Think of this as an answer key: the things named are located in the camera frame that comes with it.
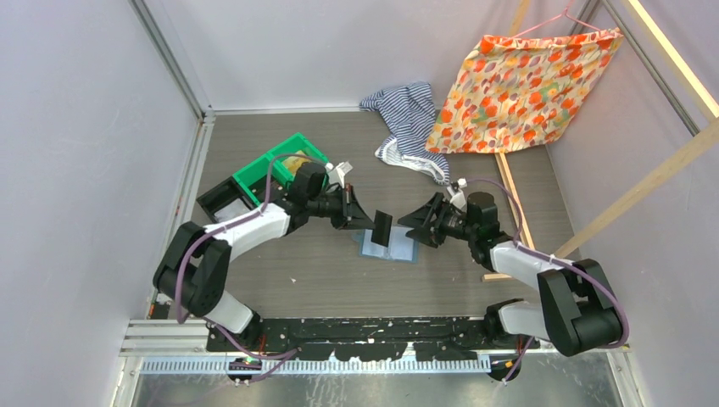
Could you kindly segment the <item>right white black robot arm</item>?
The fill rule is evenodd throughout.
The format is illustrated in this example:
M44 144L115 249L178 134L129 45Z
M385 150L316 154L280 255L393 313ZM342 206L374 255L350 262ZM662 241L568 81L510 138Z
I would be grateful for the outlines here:
M626 317L601 265L593 259L559 259L513 240L500 226L492 194L473 192L459 209L437 192L399 224L408 227L408 238L428 247L437 248L449 237L464 241L476 263L538 293L536 304L515 298L488 306L484 337L495 348L525 336L573 356L626 342Z

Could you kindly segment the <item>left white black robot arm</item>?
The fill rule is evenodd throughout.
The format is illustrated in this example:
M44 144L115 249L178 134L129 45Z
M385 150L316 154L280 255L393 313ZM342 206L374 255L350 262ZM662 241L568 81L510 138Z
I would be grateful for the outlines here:
M230 263L247 251L292 233L309 218L327 218L337 230L373 230L344 180L348 164L302 163L285 192L257 209L219 224L192 221L175 232L153 276L153 286L179 307L227 331L237 349L249 351L260 338L256 311L226 290Z

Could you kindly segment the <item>blue card holder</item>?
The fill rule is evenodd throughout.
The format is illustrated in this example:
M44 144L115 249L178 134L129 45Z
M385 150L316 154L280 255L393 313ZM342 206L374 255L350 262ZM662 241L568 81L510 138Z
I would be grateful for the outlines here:
M403 263L416 263L419 243L406 236L409 230L405 226L393 226L387 247L373 243L371 241L371 231L369 230L356 232L352 238L359 244L359 256Z

